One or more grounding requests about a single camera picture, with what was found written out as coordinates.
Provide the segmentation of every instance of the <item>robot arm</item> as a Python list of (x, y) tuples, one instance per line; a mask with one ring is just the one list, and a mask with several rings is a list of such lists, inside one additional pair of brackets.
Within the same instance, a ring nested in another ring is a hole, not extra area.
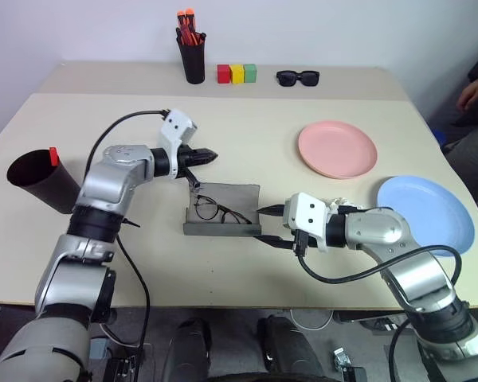
[[(259, 212), (283, 216), (284, 226), (294, 232), (295, 240), (290, 242), (277, 236), (257, 239), (277, 248), (293, 249), (302, 265), (308, 245), (319, 251), (347, 245), (363, 250), (378, 263), (419, 248), (407, 221), (387, 208), (346, 208), (343, 213), (331, 215), (321, 200), (297, 193), (285, 205)], [(478, 323), (456, 296), (436, 258), (423, 252), (386, 268), (381, 276), (406, 312), (423, 357), (432, 360), (441, 380), (463, 382), (478, 377)], [(320, 281), (338, 283), (323, 277)]]
[(197, 127), (182, 112), (165, 118), (161, 148), (112, 146), (88, 172), (66, 234), (60, 236), (35, 295), (37, 318), (22, 327), (0, 356), (0, 382), (89, 380), (91, 322), (106, 322), (116, 273), (112, 261), (120, 225), (135, 188), (154, 177), (196, 179), (188, 167), (212, 162), (187, 143)]

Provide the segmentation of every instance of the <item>colored block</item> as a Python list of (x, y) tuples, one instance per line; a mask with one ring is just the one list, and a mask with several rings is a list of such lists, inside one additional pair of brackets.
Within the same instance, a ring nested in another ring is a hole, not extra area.
[(245, 82), (257, 82), (257, 66), (255, 64), (244, 64)]
[(230, 82), (230, 68), (228, 65), (217, 65), (217, 82), (219, 84), (228, 84)]
[(242, 65), (230, 65), (230, 74), (232, 76), (232, 84), (242, 84), (245, 82), (245, 69)]

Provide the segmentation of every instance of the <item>blue plate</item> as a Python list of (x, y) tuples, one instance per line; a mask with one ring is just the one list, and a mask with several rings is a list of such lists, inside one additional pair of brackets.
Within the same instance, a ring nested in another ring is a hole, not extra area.
[[(421, 246), (444, 244), (466, 252), (475, 239), (468, 210), (447, 189), (422, 177), (392, 177), (377, 194), (377, 206), (405, 217)], [(446, 251), (434, 255), (451, 256)]]

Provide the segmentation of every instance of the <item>hand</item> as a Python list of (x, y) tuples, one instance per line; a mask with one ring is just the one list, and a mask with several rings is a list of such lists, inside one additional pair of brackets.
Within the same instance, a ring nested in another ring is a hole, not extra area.
[(474, 80), (460, 94), (456, 102), (456, 108), (460, 111), (467, 111), (478, 99), (478, 80)]

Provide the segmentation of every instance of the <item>white wall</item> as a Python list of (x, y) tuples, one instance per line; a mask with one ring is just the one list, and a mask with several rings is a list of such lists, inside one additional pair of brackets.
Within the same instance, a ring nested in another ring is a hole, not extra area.
[(478, 58), (478, 0), (0, 0), (0, 131), (61, 60), (178, 60), (187, 6), (208, 62), (380, 66), (424, 116)]

